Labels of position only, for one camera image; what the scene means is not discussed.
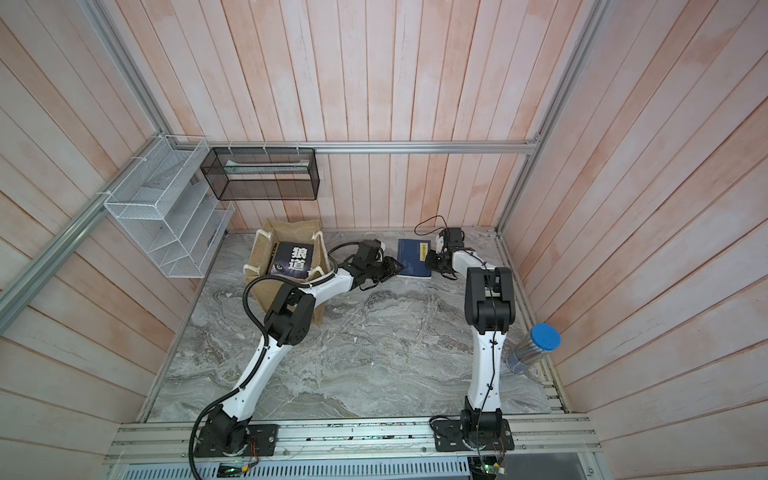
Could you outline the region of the black wolf title book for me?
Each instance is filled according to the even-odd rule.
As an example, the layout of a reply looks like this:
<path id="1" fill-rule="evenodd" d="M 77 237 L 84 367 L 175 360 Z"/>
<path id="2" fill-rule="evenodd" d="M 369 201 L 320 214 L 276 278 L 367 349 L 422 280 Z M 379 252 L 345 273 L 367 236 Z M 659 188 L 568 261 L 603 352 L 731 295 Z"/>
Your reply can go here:
<path id="1" fill-rule="evenodd" d="M 312 244 L 278 242 L 271 258 L 269 274 L 306 280 L 312 268 L 313 252 Z"/>

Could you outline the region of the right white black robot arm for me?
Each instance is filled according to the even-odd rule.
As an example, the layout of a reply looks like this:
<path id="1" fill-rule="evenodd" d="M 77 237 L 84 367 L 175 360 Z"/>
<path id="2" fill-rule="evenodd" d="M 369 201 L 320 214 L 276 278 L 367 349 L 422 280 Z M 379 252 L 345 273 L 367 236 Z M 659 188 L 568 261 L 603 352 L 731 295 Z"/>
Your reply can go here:
<path id="1" fill-rule="evenodd" d="M 446 278 L 465 280 L 464 311 L 473 336 L 473 367 L 461 431 L 466 440 L 477 442 L 502 435 L 501 354 L 516 307 L 511 270 L 481 259 L 465 247 L 464 240 L 458 227 L 441 229 L 426 266 Z"/>

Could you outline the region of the burlap canvas tote bag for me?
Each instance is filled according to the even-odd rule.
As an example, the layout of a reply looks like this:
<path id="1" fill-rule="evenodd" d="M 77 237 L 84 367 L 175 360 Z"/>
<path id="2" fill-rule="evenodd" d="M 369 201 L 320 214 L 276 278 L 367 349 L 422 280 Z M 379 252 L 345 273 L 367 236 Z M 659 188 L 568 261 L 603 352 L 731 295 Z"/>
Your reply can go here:
<path id="1" fill-rule="evenodd" d="M 332 270 L 318 220 L 267 220 L 256 232 L 249 260 L 243 266 L 246 284 L 268 275 L 307 283 Z"/>

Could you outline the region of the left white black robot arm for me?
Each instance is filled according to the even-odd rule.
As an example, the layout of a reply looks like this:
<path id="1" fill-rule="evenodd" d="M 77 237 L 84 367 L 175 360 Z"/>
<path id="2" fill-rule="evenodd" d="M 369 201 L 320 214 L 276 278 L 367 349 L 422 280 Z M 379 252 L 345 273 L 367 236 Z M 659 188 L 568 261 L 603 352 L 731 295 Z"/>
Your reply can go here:
<path id="1" fill-rule="evenodd" d="M 314 279 L 298 282 L 276 275 L 251 280 L 242 294 L 243 310 L 261 333 L 260 343 L 232 391 L 206 406 L 195 420 L 189 441 L 192 453 L 212 447 L 226 456 L 245 450 L 248 426 L 263 389 L 282 358 L 307 336 L 315 308 L 328 300 L 370 283 L 374 286 L 399 274 L 403 265 L 384 253 L 378 240 L 353 244 L 357 251 Z M 277 281 L 280 288 L 265 317 L 251 310 L 250 291 L 261 282 Z"/>

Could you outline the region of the navy book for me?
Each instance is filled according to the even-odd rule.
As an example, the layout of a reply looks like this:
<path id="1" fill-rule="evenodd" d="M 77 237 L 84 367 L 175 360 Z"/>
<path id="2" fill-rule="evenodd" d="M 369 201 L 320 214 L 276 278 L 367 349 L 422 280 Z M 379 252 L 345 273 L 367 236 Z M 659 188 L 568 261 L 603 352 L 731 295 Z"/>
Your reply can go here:
<path id="1" fill-rule="evenodd" d="M 402 269 L 398 275 L 409 278 L 430 278 L 432 272 L 426 266 L 426 257 L 430 248 L 430 240 L 399 239 L 397 262 L 402 265 Z"/>

